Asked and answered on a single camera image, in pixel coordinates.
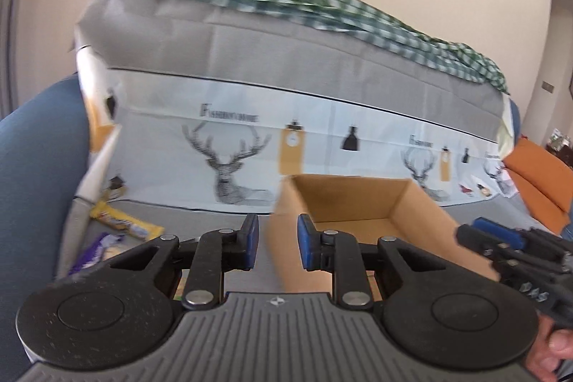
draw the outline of deer print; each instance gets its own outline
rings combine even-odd
[[[495,173],[491,173],[489,171],[487,161],[483,163],[483,170],[485,170],[485,173],[488,174],[489,178],[491,178],[497,182],[497,185],[503,194],[510,194],[511,193],[511,191],[513,189],[513,184],[511,182],[504,180],[502,177],[503,172],[505,170],[505,165],[503,162],[499,163],[499,165],[496,168]]]
[[[434,201],[445,201],[448,199],[449,195],[444,190],[434,190],[426,186],[426,180],[428,180],[428,174],[430,170],[434,168],[436,156],[431,153],[429,160],[424,160],[424,168],[418,171],[414,166],[413,160],[411,159],[411,154],[414,148],[409,148],[408,151],[402,153],[402,162],[406,169],[411,171],[412,178],[416,180],[420,188],[422,188]]]
[[[233,179],[233,173],[243,167],[243,159],[256,156],[259,154],[270,141],[270,135],[261,142],[259,135],[253,127],[249,127],[253,133],[253,145],[247,149],[244,140],[241,140],[240,149],[234,153],[228,163],[222,163],[219,156],[211,146],[213,137],[207,137],[203,143],[199,138],[199,131],[204,127],[206,122],[199,124],[189,134],[189,128],[183,126],[183,135],[189,144],[207,157],[207,165],[217,172],[217,181],[215,183],[215,195],[217,199],[224,204],[245,204],[245,205],[270,205],[273,202],[273,196],[268,190],[250,189],[240,187]]]

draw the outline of gray ribbed plate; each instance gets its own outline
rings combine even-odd
[[[534,382],[518,364],[452,373],[396,349],[371,315],[327,294],[231,293],[187,313],[154,353],[117,369],[74,373],[36,363],[20,382]]]

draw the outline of human hand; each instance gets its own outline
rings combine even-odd
[[[573,330],[552,332],[554,321],[539,316],[539,332],[525,360],[525,367],[540,382],[557,382],[553,373],[562,360],[573,359]]]

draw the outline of box flap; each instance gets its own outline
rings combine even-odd
[[[332,275],[307,272],[300,259],[297,219],[307,206],[290,177],[281,182],[281,195],[265,230],[265,242],[286,292],[332,291]]]
[[[416,183],[409,183],[392,209],[390,219],[412,245],[479,275],[498,280],[487,259],[458,245],[458,223]]]
[[[296,188],[315,223],[389,217],[410,180],[302,174]]]

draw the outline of yellow snack bar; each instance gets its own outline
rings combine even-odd
[[[163,227],[140,221],[119,209],[113,208],[104,201],[99,201],[91,210],[90,217],[103,224],[128,233],[135,238],[148,242],[157,238],[165,230]]]

